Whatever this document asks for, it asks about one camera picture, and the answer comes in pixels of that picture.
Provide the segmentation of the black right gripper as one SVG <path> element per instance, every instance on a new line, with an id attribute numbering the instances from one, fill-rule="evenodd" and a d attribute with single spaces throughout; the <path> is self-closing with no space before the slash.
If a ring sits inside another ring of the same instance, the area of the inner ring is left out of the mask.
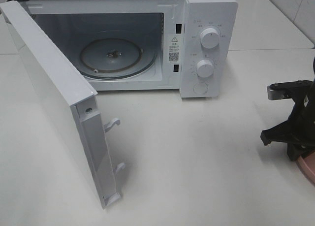
<path id="1" fill-rule="evenodd" d="M 309 154 L 315 149 L 315 82 L 312 85 L 309 80 L 274 83 L 267 86 L 267 95 L 269 100 L 303 100 L 293 124 L 282 122 L 261 132 L 263 144 L 290 143 L 287 146 L 287 155 L 291 161 Z"/>

